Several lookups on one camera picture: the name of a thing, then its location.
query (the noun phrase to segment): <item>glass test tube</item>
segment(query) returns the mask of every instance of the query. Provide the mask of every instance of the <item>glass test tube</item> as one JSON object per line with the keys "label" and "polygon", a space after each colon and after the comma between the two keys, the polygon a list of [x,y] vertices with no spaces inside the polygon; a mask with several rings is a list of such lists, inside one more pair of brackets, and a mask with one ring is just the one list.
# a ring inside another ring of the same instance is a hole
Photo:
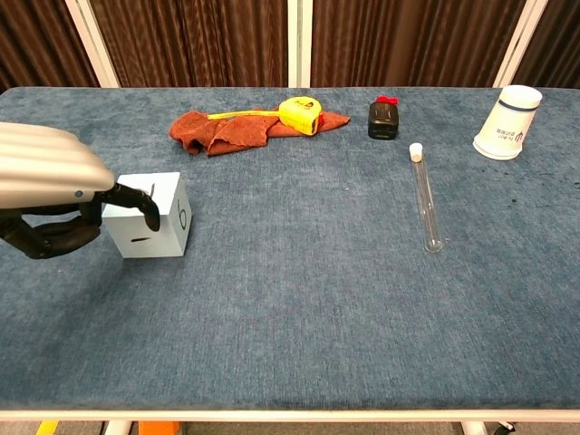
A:
{"label": "glass test tube", "polygon": [[443,243],[439,236],[439,226],[437,224],[429,177],[427,176],[423,147],[420,143],[413,143],[409,147],[409,152],[411,154],[413,177],[415,178],[417,207],[423,229],[425,249],[431,253],[439,252],[443,248]]}

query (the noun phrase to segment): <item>table leg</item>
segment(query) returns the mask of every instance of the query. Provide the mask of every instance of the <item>table leg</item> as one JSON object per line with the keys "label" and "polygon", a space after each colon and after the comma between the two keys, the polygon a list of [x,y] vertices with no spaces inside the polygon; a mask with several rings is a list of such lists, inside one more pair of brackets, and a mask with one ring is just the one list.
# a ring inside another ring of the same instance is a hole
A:
{"label": "table leg", "polygon": [[461,428],[464,435],[488,435],[483,421],[462,421]]}
{"label": "table leg", "polygon": [[105,435],[129,435],[132,421],[112,420],[107,425]]}

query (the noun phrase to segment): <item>yellow tape measure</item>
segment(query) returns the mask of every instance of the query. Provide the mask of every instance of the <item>yellow tape measure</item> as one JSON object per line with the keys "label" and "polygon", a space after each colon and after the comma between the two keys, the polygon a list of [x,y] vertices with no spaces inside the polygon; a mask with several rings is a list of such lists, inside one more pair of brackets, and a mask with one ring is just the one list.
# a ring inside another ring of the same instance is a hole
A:
{"label": "yellow tape measure", "polygon": [[310,97],[294,97],[283,101],[278,111],[230,111],[208,115],[209,120],[223,120],[234,116],[277,116],[280,121],[296,131],[312,136],[318,131],[323,106]]}

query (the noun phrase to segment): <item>red cap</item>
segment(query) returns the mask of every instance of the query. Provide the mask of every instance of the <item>red cap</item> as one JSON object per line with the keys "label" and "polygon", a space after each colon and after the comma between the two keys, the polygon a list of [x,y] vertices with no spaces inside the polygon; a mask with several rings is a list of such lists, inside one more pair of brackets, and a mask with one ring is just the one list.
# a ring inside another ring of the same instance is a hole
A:
{"label": "red cap", "polygon": [[386,102],[387,104],[399,104],[399,99],[396,97],[386,97],[381,95],[377,97],[377,102]]}

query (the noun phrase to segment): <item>white paper cup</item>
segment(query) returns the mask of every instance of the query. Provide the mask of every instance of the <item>white paper cup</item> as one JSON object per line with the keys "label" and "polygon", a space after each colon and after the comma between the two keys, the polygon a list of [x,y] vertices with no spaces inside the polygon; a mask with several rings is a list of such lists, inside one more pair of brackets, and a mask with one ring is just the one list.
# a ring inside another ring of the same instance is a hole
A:
{"label": "white paper cup", "polygon": [[473,140],[475,149],[495,160],[517,157],[541,100],[540,91],[528,86],[513,84],[503,88]]}

